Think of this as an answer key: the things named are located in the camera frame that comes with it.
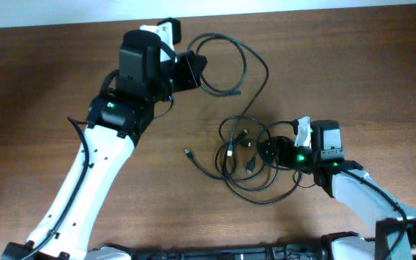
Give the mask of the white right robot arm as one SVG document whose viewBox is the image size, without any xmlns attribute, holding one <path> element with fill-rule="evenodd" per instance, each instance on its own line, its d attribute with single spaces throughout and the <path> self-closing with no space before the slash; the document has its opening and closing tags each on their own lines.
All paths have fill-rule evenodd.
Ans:
<svg viewBox="0 0 416 260">
<path fill-rule="evenodd" d="M 260 158 L 277 170 L 311 174 L 331 198 L 351 209 L 374 233 L 371 240 L 352 232 L 322 236 L 328 259 L 416 259 L 416 209 L 378 185 L 358 162 L 345 159 L 335 120 L 305 116 L 289 123 L 295 135 L 257 137 Z"/>
</svg>

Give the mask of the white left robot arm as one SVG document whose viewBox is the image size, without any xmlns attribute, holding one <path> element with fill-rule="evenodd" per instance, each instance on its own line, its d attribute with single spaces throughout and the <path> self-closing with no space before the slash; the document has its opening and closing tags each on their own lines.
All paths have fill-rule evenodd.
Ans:
<svg viewBox="0 0 416 260">
<path fill-rule="evenodd" d="M 155 116 L 155 104 L 198 87 L 207 60 L 177 54 L 181 31 L 169 22 L 127 32 L 119 68 L 108 74 L 78 133 L 77 156 L 51 207 L 25 243 L 8 243 L 3 259 L 131 259 L 124 246 L 88 249 L 96 217 L 118 172 Z"/>
</svg>

